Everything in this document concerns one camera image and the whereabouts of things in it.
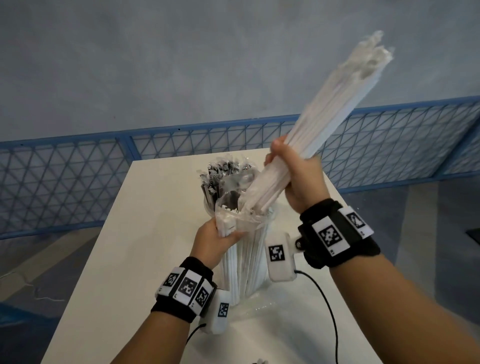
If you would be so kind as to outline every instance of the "table surface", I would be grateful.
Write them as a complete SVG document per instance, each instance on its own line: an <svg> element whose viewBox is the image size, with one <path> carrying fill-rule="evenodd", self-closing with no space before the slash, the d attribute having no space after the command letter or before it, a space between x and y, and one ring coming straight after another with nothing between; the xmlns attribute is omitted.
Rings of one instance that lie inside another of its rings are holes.
<svg viewBox="0 0 480 364"><path fill-rule="evenodd" d="M230 152L259 169L267 149ZM42 363L109 363L150 312L154 292L190 253L209 216L198 170L225 153L132 163L107 221L63 313ZM342 197L327 180L331 196ZM282 194L272 229L298 234L296 214ZM297 269L322 287L335 315L340 363L380 363L336 288L327 268L295 257ZM182 363L334 363L335 334L326 304L304 276L265 284L228 313L222 335L197 332ZM191 329L196 327L197 320Z"/></svg>

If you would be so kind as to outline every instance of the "gray wall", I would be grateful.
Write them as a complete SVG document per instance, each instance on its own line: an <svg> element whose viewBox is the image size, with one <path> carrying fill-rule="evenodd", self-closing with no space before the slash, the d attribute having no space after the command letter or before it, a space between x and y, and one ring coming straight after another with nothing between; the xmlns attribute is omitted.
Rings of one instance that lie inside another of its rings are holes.
<svg viewBox="0 0 480 364"><path fill-rule="evenodd" d="M374 30L363 106L480 94L478 0L0 0L0 140L299 113Z"/></svg>

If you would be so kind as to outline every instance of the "gray floor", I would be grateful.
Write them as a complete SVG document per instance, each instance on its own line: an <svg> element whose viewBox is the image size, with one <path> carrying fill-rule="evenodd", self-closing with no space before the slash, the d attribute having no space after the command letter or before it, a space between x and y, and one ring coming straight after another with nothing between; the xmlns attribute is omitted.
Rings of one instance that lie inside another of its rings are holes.
<svg viewBox="0 0 480 364"><path fill-rule="evenodd" d="M465 230L480 227L480 177L411 185L344 195L375 230L386 257L443 307L467 321L472 333L480 325L480 245ZM50 246L64 234L0 241L0 274ZM0 325L0 363L39 363L56 324L95 244L88 239L68 257L20 288L2 307L14 307L34 319Z"/></svg>

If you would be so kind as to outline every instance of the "forearm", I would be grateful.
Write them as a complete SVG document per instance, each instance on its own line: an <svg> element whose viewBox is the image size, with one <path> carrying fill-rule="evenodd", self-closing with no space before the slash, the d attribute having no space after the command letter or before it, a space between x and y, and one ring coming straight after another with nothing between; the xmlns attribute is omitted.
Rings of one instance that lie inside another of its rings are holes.
<svg viewBox="0 0 480 364"><path fill-rule="evenodd" d="M357 256L332 277L384 363L479 363L474 339L383 256Z"/></svg>
<svg viewBox="0 0 480 364"><path fill-rule="evenodd" d="M190 324L163 312L152 312L112 364L177 364Z"/></svg>

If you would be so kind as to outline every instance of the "blue railing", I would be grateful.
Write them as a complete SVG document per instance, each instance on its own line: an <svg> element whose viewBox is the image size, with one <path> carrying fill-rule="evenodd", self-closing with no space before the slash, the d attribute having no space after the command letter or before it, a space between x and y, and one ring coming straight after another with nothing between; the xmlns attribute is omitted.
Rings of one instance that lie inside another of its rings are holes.
<svg viewBox="0 0 480 364"><path fill-rule="evenodd" d="M0 143L0 239L101 226L134 160L268 147L298 115ZM480 173L480 96L359 108L319 151L341 193Z"/></svg>

